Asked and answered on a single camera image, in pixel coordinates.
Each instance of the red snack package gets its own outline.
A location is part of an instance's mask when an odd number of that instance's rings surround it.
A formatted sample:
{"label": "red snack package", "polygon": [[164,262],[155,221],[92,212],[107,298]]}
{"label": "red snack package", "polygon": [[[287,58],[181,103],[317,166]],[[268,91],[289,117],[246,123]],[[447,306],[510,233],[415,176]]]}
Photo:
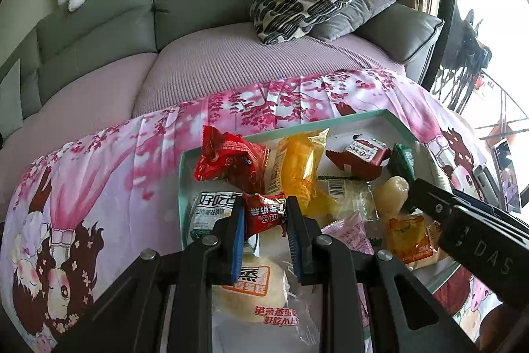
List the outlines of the red snack package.
{"label": "red snack package", "polygon": [[248,195],[246,201],[246,235],[245,239],[256,233],[264,232],[285,221],[285,195]]}
{"label": "red snack package", "polygon": [[221,134],[213,126],[204,126],[202,155],[195,178],[226,179],[247,193],[265,192],[265,166],[270,150],[264,145],[246,141],[240,135]]}
{"label": "red snack package", "polygon": [[380,164],[390,154],[387,145],[366,134],[354,135],[353,142],[342,152],[325,151],[338,168],[365,181],[372,181],[382,174]]}

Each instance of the pink snack package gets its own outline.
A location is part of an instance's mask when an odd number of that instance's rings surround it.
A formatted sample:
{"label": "pink snack package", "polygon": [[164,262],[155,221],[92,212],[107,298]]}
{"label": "pink snack package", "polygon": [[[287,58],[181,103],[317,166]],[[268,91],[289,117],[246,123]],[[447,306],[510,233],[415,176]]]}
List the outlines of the pink snack package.
{"label": "pink snack package", "polygon": [[[338,220],[327,225],[322,229],[322,233],[342,241],[350,250],[373,255],[373,247],[367,238],[366,229],[364,228],[362,217],[358,211],[344,220]],[[366,327],[369,325],[366,295],[361,284],[358,284],[357,287],[361,303],[362,325]]]}

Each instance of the sofa armrest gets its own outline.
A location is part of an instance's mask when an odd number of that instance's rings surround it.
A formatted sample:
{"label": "sofa armrest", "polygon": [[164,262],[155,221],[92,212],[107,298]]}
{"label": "sofa armrest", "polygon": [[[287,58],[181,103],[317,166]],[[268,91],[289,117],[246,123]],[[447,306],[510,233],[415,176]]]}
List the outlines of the sofa armrest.
{"label": "sofa armrest", "polygon": [[404,64],[406,75],[420,83],[443,25],[438,17],[394,3],[354,33]]}

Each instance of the sofa backrest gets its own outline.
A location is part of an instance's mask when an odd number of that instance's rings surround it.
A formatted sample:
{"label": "sofa backrest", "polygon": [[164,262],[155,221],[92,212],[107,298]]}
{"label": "sofa backrest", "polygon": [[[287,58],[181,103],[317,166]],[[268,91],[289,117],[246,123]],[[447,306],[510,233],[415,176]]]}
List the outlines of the sofa backrest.
{"label": "sofa backrest", "polygon": [[137,53],[157,52],[197,30],[249,21],[252,0],[86,0],[40,20],[0,66],[20,59],[24,118],[79,77]]}

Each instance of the bolt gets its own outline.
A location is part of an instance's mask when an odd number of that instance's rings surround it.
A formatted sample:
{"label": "bolt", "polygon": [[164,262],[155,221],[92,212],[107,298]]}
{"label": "bolt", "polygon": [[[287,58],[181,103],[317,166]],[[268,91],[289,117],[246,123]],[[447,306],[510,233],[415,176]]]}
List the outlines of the bolt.
{"label": "bolt", "polygon": [[215,235],[207,235],[202,238],[202,244],[209,247],[216,245],[219,242],[219,239]]}
{"label": "bolt", "polygon": [[153,260],[156,257],[156,252],[153,249],[145,249],[140,253],[141,260]]}
{"label": "bolt", "polygon": [[389,261],[389,260],[392,260],[393,259],[393,253],[391,253],[389,250],[379,250],[377,252],[377,257],[380,259],[380,260],[384,260],[384,261]]}
{"label": "bolt", "polygon": [[328,235],[319,235],[318,237],[316,237],[316,242],[319,245],[331,245],[332,238]]}

